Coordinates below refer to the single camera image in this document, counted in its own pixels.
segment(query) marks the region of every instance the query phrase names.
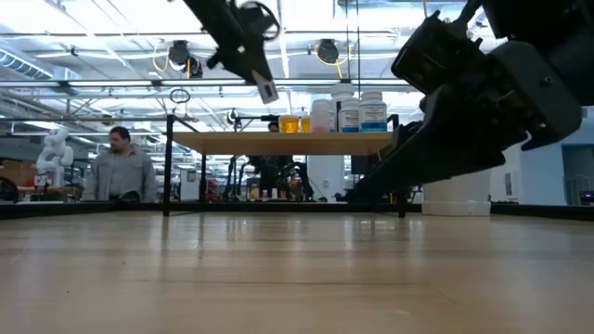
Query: white robot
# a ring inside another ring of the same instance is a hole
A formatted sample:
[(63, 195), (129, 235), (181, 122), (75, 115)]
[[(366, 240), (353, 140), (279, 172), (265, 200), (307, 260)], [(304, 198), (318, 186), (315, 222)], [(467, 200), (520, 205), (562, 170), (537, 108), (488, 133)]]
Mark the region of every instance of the white robot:
[(35, 168), (37, 175), (35, 176), (35, 186), (44, 186), (47, 183), (47, 173), (53, 172), (54, 179), (50, 183), (52, 186), (62, 186), (64, 179), (64, 167), (72, 165), (74, 161), (74, 153), (72, 148), (66, 145), (66, 138), (68, 138), (68, 130), (57, 129), (50, 130), (49, 134), (44, 138), (44, 150), (37, 158)]

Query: wooden shelf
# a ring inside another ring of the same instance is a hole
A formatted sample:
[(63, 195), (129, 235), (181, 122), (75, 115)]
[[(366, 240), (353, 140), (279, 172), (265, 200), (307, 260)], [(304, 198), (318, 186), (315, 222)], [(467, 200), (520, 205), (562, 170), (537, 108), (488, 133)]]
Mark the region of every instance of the wooden shelf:
[(368, 155), (392, 134), (178, 133), (174, 141), (199, 153), (246, 155)]

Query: white cap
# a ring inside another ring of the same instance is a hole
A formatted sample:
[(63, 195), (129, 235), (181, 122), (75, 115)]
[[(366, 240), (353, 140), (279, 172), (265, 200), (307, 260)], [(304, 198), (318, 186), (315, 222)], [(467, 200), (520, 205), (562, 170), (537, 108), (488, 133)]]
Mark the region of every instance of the white cap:
[(358, 98), (355, 97), (348, 97), (345, 100), (342, 101), (342, 107), (358, 107), (359, 103), (361, 103), (361, 101), (359, 101)]
[(365, 92), (361, 95), (361, 99), (364, 101), (367, 100), (379, 100), (381, 101), (381, 92)]
[(330, 89), (330, 93), (332, 96), (338, 94), (350, 94), (353, 95), (355, 93), (355, 87), (350, 83), (336, 83)]
[(312, 102), (312, 106), (314, 105), (324, 105), (324, 107), (326, 107), (325, 105), (328, 105), (328, 108), (332, 108), (332, 104), (327, 99), (314, 100), (314, 102)]

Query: wooden table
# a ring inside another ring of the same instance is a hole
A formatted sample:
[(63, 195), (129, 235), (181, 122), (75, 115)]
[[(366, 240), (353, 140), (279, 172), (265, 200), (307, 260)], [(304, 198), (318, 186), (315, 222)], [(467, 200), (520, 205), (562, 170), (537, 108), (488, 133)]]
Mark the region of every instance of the wooden table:
[(179, 133), (174, 141), (206, 155), (368, 155), (392, 134)]
[(6, 334), (588, 334), (594, 225), (110, 212), (0, 224)]

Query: person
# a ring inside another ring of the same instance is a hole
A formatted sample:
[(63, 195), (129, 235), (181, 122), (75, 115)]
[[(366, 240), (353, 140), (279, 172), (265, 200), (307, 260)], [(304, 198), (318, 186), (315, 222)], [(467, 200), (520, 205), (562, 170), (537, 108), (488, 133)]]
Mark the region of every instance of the person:
[[(278, 122), (270, 122), (268, 124), (268, 132), (278, 133)], [(260, 197), (266, 191), (266, 195), (270, 198), (272, 188), (278, 186), (279, 172), (289, 164), (294, 163), (294, 161), (292, 156), (262, 157), (262, 159), (264, 163), (257, 171), (260, 173)]]
[(83, 200), (115, 200), (135, 191), (142, 202), (157, 198), (155, 170), (150, 157), (130, 143), (121, 126), (110, 131), (110, 150), (98, 155), (86, 179)]
[(278, 127), (278, 122), (270, 122), (268, 124), (268, 132), (270, 132), (270, 133), (280, 132), (280, 128)]

